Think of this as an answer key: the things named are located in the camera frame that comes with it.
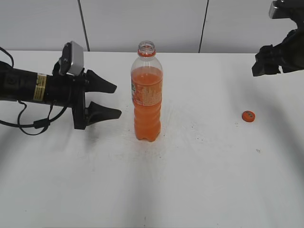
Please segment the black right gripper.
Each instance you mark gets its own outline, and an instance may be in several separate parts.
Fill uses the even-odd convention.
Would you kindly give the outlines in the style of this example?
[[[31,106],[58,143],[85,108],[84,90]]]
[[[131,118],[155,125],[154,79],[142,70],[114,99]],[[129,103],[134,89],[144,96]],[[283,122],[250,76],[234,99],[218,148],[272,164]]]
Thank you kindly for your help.
[[[300,19],[296,24],[297,28],[291,30],[281,43],[260,48],[252,66],[253,76],[291,73],[304,69],[304,20]]]

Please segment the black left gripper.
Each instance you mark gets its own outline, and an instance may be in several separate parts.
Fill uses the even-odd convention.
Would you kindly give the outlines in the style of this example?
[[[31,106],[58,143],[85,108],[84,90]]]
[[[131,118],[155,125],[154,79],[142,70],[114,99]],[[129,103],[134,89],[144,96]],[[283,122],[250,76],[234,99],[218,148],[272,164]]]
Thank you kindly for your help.
[[[122,111],[91,102],[86,108],[85,92],[113,94],[117,86],[104,80],[94,71],[84,72],[83,65],[76,73],[71,73],[69,62],[59,60],[55,63],[52,75],[47,77],[45,103],[61,106],[62,110],[49,119],[52,123],[71,108],[74,128],[83,130],[86,126],[102,121],[119,119]]]

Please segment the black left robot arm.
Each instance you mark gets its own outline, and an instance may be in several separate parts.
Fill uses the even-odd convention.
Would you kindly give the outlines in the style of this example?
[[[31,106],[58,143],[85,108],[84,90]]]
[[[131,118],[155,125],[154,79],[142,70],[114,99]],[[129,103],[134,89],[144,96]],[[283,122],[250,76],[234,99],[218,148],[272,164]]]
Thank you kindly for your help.
[[[59,74],[55,64],[52,75],[45,75],[0,64],[0,98],[4,101],[21,101],[71,108],[74,128],[84,130],[92,124],[118,119],[122,112],[91,102],[85,104],[85,94],[100,92],[113,94],[117,86],[102,79],[92,70],[77,76]]]

